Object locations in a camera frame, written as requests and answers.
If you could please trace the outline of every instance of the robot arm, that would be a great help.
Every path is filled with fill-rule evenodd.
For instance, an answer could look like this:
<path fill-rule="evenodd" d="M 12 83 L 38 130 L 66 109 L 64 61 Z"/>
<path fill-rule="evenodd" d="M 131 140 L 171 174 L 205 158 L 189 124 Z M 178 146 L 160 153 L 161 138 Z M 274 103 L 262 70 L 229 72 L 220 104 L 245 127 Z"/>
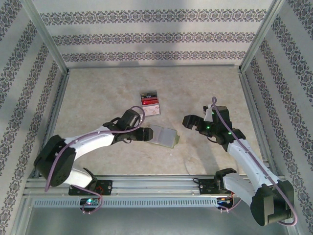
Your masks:
<path fill-rule="evenodd" d="M 290 207 L 268 178 L 273 180 L 291 203 L 293 203 L 292 184 L 289 181 L 282 182 L 259 158 L 256 158 L 257 162 L 255 162 L 250 154 L 254 156 L 256 154 L 244 134 L 239 129 L 232 128 L 228 109 L 225 106 L 216 108 L 226 125 L 248 151 L 227 130 L 215 108 L 210 105 L 203 107 L 205 118 L 188 115 L 185 116 L 182 124 L 188 129 L 196 126 L 196 131 L 208 138 L 215 137 L 216 143 L 240 164 L 250 182 L 244 180 L 234 169 L 228 168 L 216 172 L 214 187 L 218 190 L 226 189 L 238 195 L 250 206 L 254 219 L 261 226 L 293 217 Z"/>
<path fill-rule="evenodd" d="M 61 138 L 55 135 L 49 139 L 42 151 L 34 162 L 36 169 L 47 179 L 52 164 L 63 147 L 69 143 L 74 143 L 68 147 L 60 156 L 50 181 L 51 186 L 60 184 L 76 185 L 93 191 L 97 179 L 86 168 L 80 169 L 74 162 L 81 156 L 95 149 L 110 146 L 119 141 L 149 141 L 153 138 L 153 130 L 150 128 L 138 128 L 136 130 L 125 132 L 132 129 L 140 121 L 140 115 L 132 109 L 127 110 L 124 115 L 115 118 L 110 122 L 103 124 L 98 129 L 70 138 Z M 123 133 L 108 133 L 105 131 L 124 131 Z"/>

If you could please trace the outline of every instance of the purple cable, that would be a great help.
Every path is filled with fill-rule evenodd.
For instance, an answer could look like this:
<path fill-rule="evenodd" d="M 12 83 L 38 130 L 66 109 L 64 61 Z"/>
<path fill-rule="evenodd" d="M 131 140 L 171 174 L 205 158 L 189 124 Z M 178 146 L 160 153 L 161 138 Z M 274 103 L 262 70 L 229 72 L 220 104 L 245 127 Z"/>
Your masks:
<path fill-rule="evenodd" d="M 268 178 L 268 180 L 273 184 L 273 186 L 277 189 L 277 191 L 280 193 L 280 195 L 282 195 L 283 199 L 287 202 L 288 206 L 290 207 L 293 215 L 294 215 L 294 221 L 290 224 L 285 223 L 285 222 L 281 222 L 279 221 L 278 223 L 281 225 L 285 225 L 285 226 L 294 226 L 297 224 L 298 222 L 298 215 L 295 211 L 295 208 L 293 207 L 291 201 L 287 198 L 287 196 L 282 192 L 282 190 L 279 188 L 279 186 L 273 181 L 273 179 L 269 176 L 269 174 L 266 172 L 266 170 L 263 169 L 263 167 L 261 166 L 261 164 L 258 162 L 258 160 L 256 159 L 256 157 L 250 152 L 250 150 L 247 149 L 247 147 L 237 138 L 237 136 L 232 132 L 232 130 L 227 126 L 226 122 L 224 121 L 224 119 L 222 118 L 219 110 L 216 107 L 216 102 L 217 99 L 216 97 L 212 97 L 212 107 L 215 108 L 215 111 L 217 113 L 217 115 L 219 116 L 221 122 L 223 123 L 223 125 L 226 127 L 226 129 L 232 134 L 232 136 L 235 138 L 235 140 L 240 144 L 240 146 L 251 156 L 251 158 L 254 160 L 254 162 L 258 165 L 258 167 L 260 168 L 260 170 L 263 172 L 263 174 Z"/>
<path fill-rule="evenodd" d="M 241 198 L 240 198 L 240 200 L 235 204 L 235 205 L 233 205 L 231 208 L 227 208 L 227 207 L 225 207 L 225 206 L 221 206 L 221 205 L 218 205 L 217 207 L 220 207 L 220 208 L 223 208 L 223 209 L 225 209 L 225 210 L 221 210 L 221 212 L 229 212 L 229 211 L 231 211 L 232 209 L 234 209 L 236 206 L 238 206 L 239 205 L 239 203 L 241 202 Z"/>
<path fill-rule="evenodd" d="M 79 186 L 77 186 L 77 185 L 72 185 L 72 186 L 74 186 L 75 188 L 78 188 L 78 189 L 80 189 L 80 190 L 82 190 L 82 191 L 92 193 L 92 194 L 94 194 L 94 195 L 96 195 L 96 196 L 99 197 L 100 200 L 99 200 L 98 206 L 97 206 L 95 209 L 93 209 L 92 211 L 88 212 L 88 214 L 92 214 L 92 213 L 96 212 L 97 210 L 99 210 L 99 209 L 101 208 L 102 203 L 103 203 L 103 197 L 102 197 L 102 195 L 100 195 L 100 194 L 97 193 L 97 192 L 93 192 L 93 191 L 91 191 L 91 190 L 88 190 L 88 189 L 79 187 Z M 84 208 L 85 208 L 85 204 L 84 204 L 83 207 L 82 207 L 82 211 L 83 211 L 83 213 L 85 214 Z"/>
<path fill-rule="evenodd" d="M 90 137 L 90 136 L 97 136 L 97 135 L 100 135 L 100 134 L 110 134 L 110 133 L 111 133 L 111 134 L 112 134 L 112 133 L 128 133 L 128 132 L 137 130 L 137 129 L 142 125 L 142 123 L 144 122 L 146 116 L 145 116 L 144 110 L 143 110 L 141 107 L 139 107 L 139 106 L 133 106 L 133 107 L 131 107 L 131 109 L 133 109 L 133 108 L 139 108 L 139 109 L 142 111 L 142 113 L 143 113 L 142 120 L 139 122 L 138 126 L 132 128 L 132 129 L 126 130 L 126 131 L 99 131 L 99 132 L 92 132 L 92 133 L 89 133 L 89 134 L 85 134 L 85 135 L 83 135 L 83 136 L 81 136 L 81 137 L 79 137 L 79 138 L 77 138 L 77 139 L 71 141 L 71 142 L 68 143 L 66 146 L 64 146 L 64 147 L 61 149 L 61 151 L 58 153 L 58 155 L 56 156 L 56 158 L 54 159 L 54 162 L 53 162 L 53 164 L 52 164 L 52 166 L 51 166 L 51 169 L 50 169 L 50 172 L 49 172 L 49 175 L 48 175 L 48 178 L 47 178 L 47 183 L 46 183 L 46 185 L 45 185 L 45 192 L 47 192 L 47 191 L 49 190 L 50 181 L 51 181 L 51 178 L 52 178 L 52 174 L 53 174 L 54 168 L 55 168 L 55 166 L 56 166 L 56 164 L 57 164 L 59 158 L 61 157 L 61 155 L 63 154 L 63 152 L 64 152 L 68 147 L 70 147 L 72 144 L 74 144 L 74 143 L 76 143 L 76 142 L 78 142 L 78 141 L 81 141 L 82 139 L 84 139 L 84 138 L 86 138 L 86 137 Z M 93 193 L 93 194 L 95 194 L 95 195 L 99 195 L 100 198 L 101 198 L 101 201 L 103 201 L 103 200 L 102 200 L 102 196 L 101 196 L 100 194 L 98 194 L 98 193 L 96 193 L 96 192 L 89 191 L 89 190 L 87 190 L 87 189 L 85 189 L 85 188 L 81 188 L 81 187 L 78 187 L 78 186 L 75 186 L 75 187 L 79 188 L 80 190 L 83 190 L 83 191 L 86 191 L 86 192 L 91 192 L 91 193 Z"/>

